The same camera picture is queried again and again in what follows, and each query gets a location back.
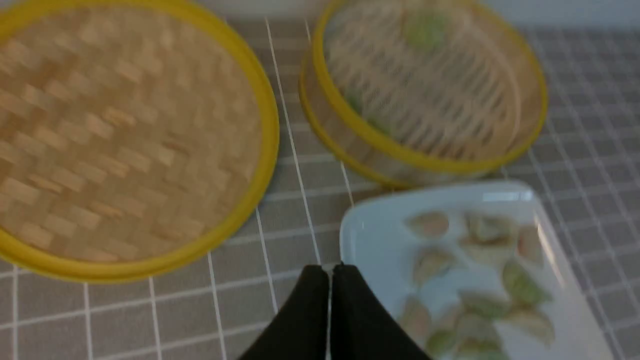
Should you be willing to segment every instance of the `gray tile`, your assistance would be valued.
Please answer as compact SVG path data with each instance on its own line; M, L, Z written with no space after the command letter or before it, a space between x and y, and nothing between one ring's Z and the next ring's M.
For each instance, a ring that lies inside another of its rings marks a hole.
M587 275L584 273L583 269L580 267L580 264L571 263L571 269L573 270L573 274L575 278L578 280L578 285L583 292L589 291L589 279Z
M84 316L20 326L18 354L20 360L85 360Z
M622 203L624 203L627 211L629 212L640 212L640 188L625 190L618 193L620 195L620 199Z
M271 183L267 189L268 193L299 192L300 180L296 164L281 163L276 165Z
M306 47L299 48L274 48L276 54L276 61L278 66L299 67L302 64L302 59L307 54Z
M260 231L258 230L258 220L255 217L255 213L251 213L248 219L244 222L244 225L236 233L233 237L240 238L244 236L258 236Z
M294 131L292 135L298 156L324 155L329 153L312 131Z
M618 255L618 263L622 266L627 279L640 279L640 250L628 254Z
M512 179L517 179L525 182L527 185L531 186L533 190L535 190L538 194L543 194L546 192L545 186L538 176L536 172L529 172L524 174L509 174L509 177Z
M543 175L551 192L576 189L575 181L567 169L544 171Z
M153 346L156 336L151 305L92 313L91 334L95 357Z
M222 328L269 322L274 316L269 284L229 288L218 291Z
M596 318L596 322L598 323L598 326L600 326L600 328L603 328L605 326L605 319L604 319L604 316L602 315L602 312L598 308L595 298L592 297L591 295L588 295L585 297L585 299L587 300L587 304L589 304L589 308L591 308L591 313L593 313L593 317Z
M300 164L300 174L302 175L305 190L337 186L343 186L346 190L344 174L338 161Z
M259 241L220 247L211 253L211 261L217 284L267 274L262 244Z
M584 266L591 283L596 289L607 285L619 284L622 281L613 260L608 256L604 259L585 261Z
M280 147L278 148L278 160L293 158L293 148L289 139L289 132L280 130Z
M13 270L13 265L7 263L6 261L0 259L0 273L10 272Z
M586 167L575 168L575 175L578 177L578 180L585 188L589 188L592 186L602 186L607 183L604 176L602 176L602 172L595 164Z
M373 181L352 170L346 164L344 165L344 171L347 173L350 185L373 184Z
M351 207L346 193L309 197L307 199L311 221L314 226L339 224L344 212Z
M620 213L620 207L610 193L589 194L588 198L597 217Z
M604 168L614 184L628 184L636 180L631 173L631 169L625 164L609 164L605 165Z
M291 295L291 291L298 282L297 277L289 277L273 281L273 291L276 295L276 303L280 309Z
M618 153L618 148L613 139L590 139L596 154L601 158L614 156Z
M287 116L290 124L308 124L307 116L302 110L302 105L299 101L285 101L285 106L287 106Z
M265 200L260 205L259 211L264 233L309 226L305 203L302 198Z
M580 123L586 131L599 131L606 129L605 122L598 115L582 115Z
M158 301L156 313L162 343L210 335L218 331L211 292Z
M586 220L591 217L582 198L556 200L556 206L565 222Z
M269 19L272 38L307 38L307 25L304 20Z
M0 279L0 325L13 321L13 278Z
M227 23L246 40L269 39L267 25L264 20L228 19Z
M556 144L553 142L534 143L531 151L533 152L536 161L541 164L557 163L563 160L558 152Z
M596 226L572 231L571 239L573 240L573 244L580 255L603 251L606 249L606 243L600 236L600 231Z
M640 241L640 239L636 239L626 221L603 225L602 231L607 236L612 247L631 245Z
M126 284L89 285L89 304L92 307L149 299L150 297L148 280Z
M210 340L164 350L162 358L163 360L219 360L222 359L222 349L219 340Z
M576 133L578 131L575 122L571 117L559 117L552 119L551 123L558 134Z
M633 319L638 316L636 307L627 289L607 292L600 294L598 297L600 298L604 315L612 323L624 319Z
M211 275L209 260L206 256L178 270L154 278L156 295L167 295L208 286L211 286Z
M262 330L248 331L241 334L225 336L225 348L227 350L227 359L239 359L242 354L253 344L253 342L262 334Z
M333 264L340 261L340 235L337 230L316 233L316 243L322 264Z
M620 144L622 144L622 147L625 149L627 154L640 154L640 142L636 136L633 138L622 138L620 139Z
M640 325L638 324L616 329L616 338L622 348L623 355L627 359L640 355L638 334L640 334Z
M305 265L317 264L311 235L269 240L265 246L271 273L301 270Z
M0 330L0 356L3 359L13 359L13 331L11 329Z
M82 284L52 280L35 274L20 275L18 298L21 320L84 308Z
M589 147L581 140L567 140L562 144L570 160L582 160L591 158Z

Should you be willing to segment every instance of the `dumpling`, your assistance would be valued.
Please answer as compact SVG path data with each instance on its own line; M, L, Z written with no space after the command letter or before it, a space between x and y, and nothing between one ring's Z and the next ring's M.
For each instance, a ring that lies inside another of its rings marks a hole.
M509 356L502 351L499 344L491 341L465 340L458 351L455 360L509 360Z
M507 261L504 265L502 284L513 301L519 304L536 306L552 300L551 295L541 288L527 270L514 259Z
M459 296L467 311L487 319L502 318L511 308L505 300L487 294L461 291Z
M404 313L398 324L411 340L422 348L431 327L431 315L418 298L409 297L406 299Z
M502 346L502 339L490 320L480 315L466 312L456 322L456 335L460 339L487 341Z
M425 350L427 354L440 359L456 346L457 340L456 333L452 330L440 329L429 337Z
M409 218L405 224L419 238L437 240L449 230L449 217L445 213L433 211Z
M545 260L542 254L542 245L538 236L538 228L527 225L520 228L518 232L518 255L532 263L542 267Z
M476 263L498 269L513 255L513 247L508 241L476 243L470 238L464 238L460 240L459 246Z
M421 255L413 269L413 283L422 286L432 277L446 273L456 264L456 258L441 249L429 248Z
M553 323L546 315L536 310L526 307L514 309L505 316L504 321L540 340L546 347L551 346L556 340Z
M467 214L467 226L471 238L479 243L514 239L518 234L518 225L506 217Z

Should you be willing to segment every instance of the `white plate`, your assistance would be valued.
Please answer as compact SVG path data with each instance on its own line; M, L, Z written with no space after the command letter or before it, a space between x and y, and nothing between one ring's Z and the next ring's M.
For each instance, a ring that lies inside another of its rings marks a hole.
M450 228L437 244L464 259L467 269L454 269L432 279L417 290L412 283L413 266L419 250L433 242L418 239L404 221L418 213L439 210L450 217ZM482 289L507 297L500 273L478 265L456 246L466 233L458 218L464 211L508 215L520 224L538 226L545 255L544 269L520 264L553 295L554 301L540 309L553 321L556 341L550 348L506 325L497 324L504 348L511 360L611 360L607 346L553 227L536 194L528 186L511 181L459 185L421 190L373 199L349 210L340 227L343 262L356 265L385 309L401 314L409 295L417 295L437 318L459 303L460 289Z

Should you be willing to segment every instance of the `bamboo steamer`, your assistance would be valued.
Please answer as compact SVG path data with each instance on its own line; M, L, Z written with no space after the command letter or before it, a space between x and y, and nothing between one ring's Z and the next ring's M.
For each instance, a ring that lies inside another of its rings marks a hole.
M529 46L466 0L334 1L300 100L340 159L400 188L496 171L531 146L547 114Z
M0 255L131 281L199 258L262 197L275 98L194 4L26 1L0 17Z

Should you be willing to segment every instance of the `tiled countertop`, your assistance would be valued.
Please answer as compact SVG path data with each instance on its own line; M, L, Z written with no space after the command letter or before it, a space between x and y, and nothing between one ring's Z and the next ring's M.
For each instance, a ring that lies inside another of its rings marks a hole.
M230 21L280 105L273 182L247 224L192 265L148 281L87 286L0 263L0 360L236 359L301 268L339 260L352 204L383 192L327 153L297 96L304 21ZM549 121L503 175L544 199L618 359L640 359L640 33L525 29L550 85Z

